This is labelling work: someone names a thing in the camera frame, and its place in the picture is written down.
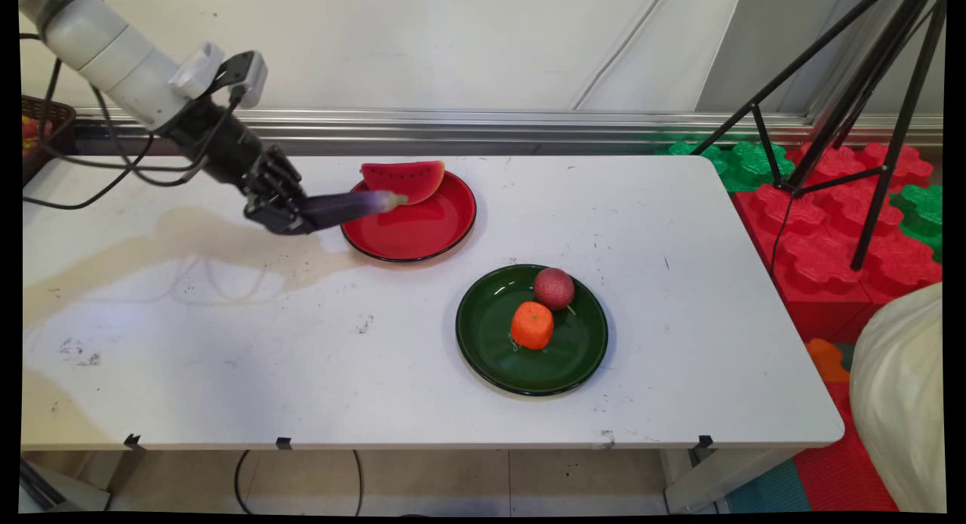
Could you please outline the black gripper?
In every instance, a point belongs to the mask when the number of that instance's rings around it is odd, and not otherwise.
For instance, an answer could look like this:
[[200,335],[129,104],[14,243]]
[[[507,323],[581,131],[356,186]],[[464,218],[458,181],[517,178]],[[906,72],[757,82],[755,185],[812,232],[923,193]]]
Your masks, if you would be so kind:
[[178,146],[189,160],[180,179],[191,180],[204,172],[220,183],[243,186],[253,197],[244,215],[272,234],[309,235],[318,230],[299,208],[283,201],[306,197],[300,173],[277,145],[263,149],[261,139],[227,107],[209,97],[191,100],[162,126],[162,137]]

